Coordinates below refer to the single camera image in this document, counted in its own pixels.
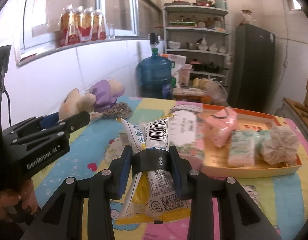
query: white and yellow package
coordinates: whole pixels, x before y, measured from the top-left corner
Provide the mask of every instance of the white and yellow package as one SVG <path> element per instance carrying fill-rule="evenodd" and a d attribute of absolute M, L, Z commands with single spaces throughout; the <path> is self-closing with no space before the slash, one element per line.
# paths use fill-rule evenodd
<path fill-rule="evenodd" d="M 142 129 L 121 118 L 117 121 L 124 126 L 133 155 L 145 149 L 169 150 L 169 117 L 145 123 Z M 171 222 L 189 216 L 190 202 L 178 198 L 171 174 L 144 171 L 133 177 L 116 224 Z"/>

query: purple cloth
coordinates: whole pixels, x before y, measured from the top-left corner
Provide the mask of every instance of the purple cloth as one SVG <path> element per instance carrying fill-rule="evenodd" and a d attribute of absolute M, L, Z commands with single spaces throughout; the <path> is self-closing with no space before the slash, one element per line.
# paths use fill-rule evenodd
<path fill-rule="evenodd" d="M 102 113 L 112 108 L 117 101 L 117 98 L 125 93 L 125 88 L 119 91 L 116 95 L 111 96 L 111 86 L 107 80 L 101 80 L 90 88 L 93 95 L 96 96 L 95 112 Z"/>

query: blue stripe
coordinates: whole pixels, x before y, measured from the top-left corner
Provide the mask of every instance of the blue stripe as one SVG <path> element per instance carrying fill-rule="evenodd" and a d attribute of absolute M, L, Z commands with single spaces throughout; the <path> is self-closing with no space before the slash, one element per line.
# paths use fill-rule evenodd
<path fill-rule="evenodd" d="M 126 102 L 133 112 L 141 100 L 130 100 L 122 96 L 118 102 Z M 71 143 L 71 150 L 59 158 L 46 178 L 36 188 L 38 204 L 42 207 L 60 184 L 69 176 L 77 180 L 92 177 L 95 172 L 87 168 L 89 163 L 98 166 L 104 159 L 105 147 L 111 139 L 119 136 L 123 130 L 121 123 L 114 119 L 100 119 L 87 126 Z"/>
<path fill-rule="evenodd" d="M 276 222 L 282 240 L 292 240 L 304 224 L 301 181 L 297 173 L 273 178 Z"/>

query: blue water bottle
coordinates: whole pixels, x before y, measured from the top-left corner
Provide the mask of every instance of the blue water bottle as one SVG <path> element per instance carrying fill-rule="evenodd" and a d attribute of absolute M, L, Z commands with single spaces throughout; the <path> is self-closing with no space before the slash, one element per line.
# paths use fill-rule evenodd
<path fill-rule="evenodd" d="M 141 75 L 141 96 L 169 99 L 171 92 L 172 62 L 158 55 L 158 36 L 150 34 L 152 56 L 139 63 Z"/>

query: red heart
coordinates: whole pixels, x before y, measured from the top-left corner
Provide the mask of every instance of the red heart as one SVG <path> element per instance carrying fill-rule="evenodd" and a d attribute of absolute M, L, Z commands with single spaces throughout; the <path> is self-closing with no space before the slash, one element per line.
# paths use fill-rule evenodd
<path fill-rule="evenodd" d="M 97 171 L 96 163 L 87 164 L 87 168 L 91 169 L 94 172 Z"/>

